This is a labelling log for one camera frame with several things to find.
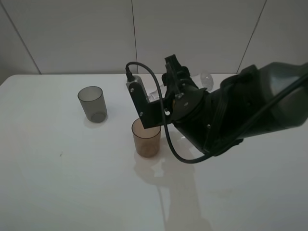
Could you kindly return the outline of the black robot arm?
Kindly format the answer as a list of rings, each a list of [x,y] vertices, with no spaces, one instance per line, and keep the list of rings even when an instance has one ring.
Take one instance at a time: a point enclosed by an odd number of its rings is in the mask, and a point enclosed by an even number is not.
[[[308,66],[251,65],[208,92],[193,83],[175,55],[165,59],[167,123],[205,158],[218,156],[245,138],[295,128],[308,118]]]

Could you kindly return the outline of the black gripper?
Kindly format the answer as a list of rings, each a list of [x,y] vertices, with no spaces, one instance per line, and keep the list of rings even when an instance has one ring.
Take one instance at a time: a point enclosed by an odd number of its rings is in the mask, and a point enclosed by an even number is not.
[[[162,81],[166,87],[164,107],[170,112],[168,120],[187,120],[200,110],[209,92],[206,88],[197,87],[189,69],[179,63],[176,55],[166,57],[165,63],[167,72],[163,74]]]

